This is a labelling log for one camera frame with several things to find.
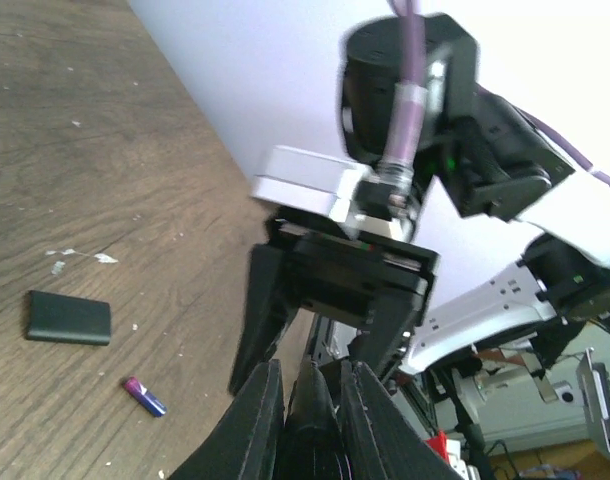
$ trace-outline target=wire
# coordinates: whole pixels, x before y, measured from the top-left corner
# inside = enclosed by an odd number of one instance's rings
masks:
[[[534,454],[536,455],[538,463],[540,463],[541,465],[545,465],[545,462],[543,461],[543,457],[541,455],[541,449],[537,448],[536,450],[534,450]]]
[[[509,453],[509,449],[507,448],[507,444],[505,443],[504,440],[496,440],[492,446],[489,448],[489,450],[487,450],[487,453],[485,454],[486,456],[489,456],[490,453],[492,453],[496,447],[498,446],[503,447],[503,450],[505,451],[505,457],[507,458],[507,462],[509,463],[510,467],[512,467],[512,470],[514,470],[514,475],[515,476],[520,476],[520,471],[518,470],[518,468],[516,468],[516,464],[514,463],[514,459],[512,458],[512,455]]]
[[[481,85],[478,85],[478,90],[479,93],[482,93],[483,95],[494,95],[494,93],[490,92]],[[591,173],[595,178],[597,178],[603,183],[606,183],[610,187],[610,176],[600,171],[594,171],[594,164],[590,162],[589,159],[585,155],[583,155],[580,150],[574,147],[574,145],[572,145],[565,137],[563,137],[560,133],[558,133],[552,127],[550,127],[545,122],[535,117],[531,113],[526,112],[525,110],[518,107],[514,108],[516,108],[522,115],[524,115],[530,122],[532,122],[536,128],[538,128],[541,132],[547,135],[556,145],[558,145],[565,153],[567,153],[567,155],[569,155],[570,158],[574,160],[574,162],[576,162],[579,167],[581,167],[586,172]]]
[[[505,469],[504,469],[503,467],[501,467],[500,465],[499,465],[499,466],[497,466],[497,467],[494,467],[494,470],[492,470],[492,473],[493,473],[494,475],[496,475],[496,472],[499,472],[499,471],[500,471],[500,472],[503,472],[503,475],[505,475],[505,478],[506,478],[507,480],[512,480],[511,478],[509,478],[509,473],[507,473],[507,470],[505,470]]]
[[[407,195],[425,118],[425,19],[419,15],[418,0],[407,0],[405,12],[397,6],[396,0],[389,0],[389,4],[401,17],[403,62],[385,154],[378,173],[382,181],[396,185],[401,194]]]
[[[559,363],[562,363],[565,360],[569,360],[570,358],[574,358],[574,359],[578,360],[579,362],[581,362],[583,360],[583,355],[584,355],[584,352],[563,354],[556,359],[556,362],[554,363],[554,365],[558,365]]]

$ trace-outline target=paper scrap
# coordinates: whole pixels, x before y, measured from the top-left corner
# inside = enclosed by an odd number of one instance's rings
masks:
[[[97,253],[94,255],[94,258],[98,260],[98,263],[118,263],[118,260],[109,255],[105,255],[104,253]]]
[[[61,262],[60,260],[54,264],[52,267],[52,275],[58,275],[63,271],[65,267],[65,262]]]

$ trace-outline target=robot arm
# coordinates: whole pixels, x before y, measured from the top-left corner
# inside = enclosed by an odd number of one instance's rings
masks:
[[[610,311],[609,186],[574,168],[524,112],[476,85],[476,43],[450,17],[428,17],[425,28],[428,100],[406,215],[391,214],[390,186],[375,180],[399,70],[395,18],[363,25],[347,40],[341,121],[358,162],[278,147],[253,191],[257,199],[298,210],[301,220],[309,217],[302,226],[310,230],[409,242],[425,191],[438,176],[462,217],[486,214],[546,232],[522,260],[415,326],[401,364],[410,374],[463,349],[498,346],[551,322],[583,322]]]

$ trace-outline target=debris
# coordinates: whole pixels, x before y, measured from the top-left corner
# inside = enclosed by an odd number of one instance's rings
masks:
[[[98,260],[98,263],[118,263],[118,260],[104,253],[97,253],[94,258]]]
[[[65,262],[61,262],[60,260],[54,264],[52,267],[52,275],[58,275],[63,271],[65,267]]]
[[[167,413],[167,407],[152,395],[152,392],[147,390],[136,377],[128,378],[123,384],[123,388],[155,417],[162,417]]]

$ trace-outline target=red component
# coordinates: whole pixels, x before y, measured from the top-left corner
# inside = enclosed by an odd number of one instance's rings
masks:
[[[425,440],[432,449],[438,453],[447,463],[449,463],[449,457],[447,455],[447,435],[441,430],[438,432],[436,437]]]

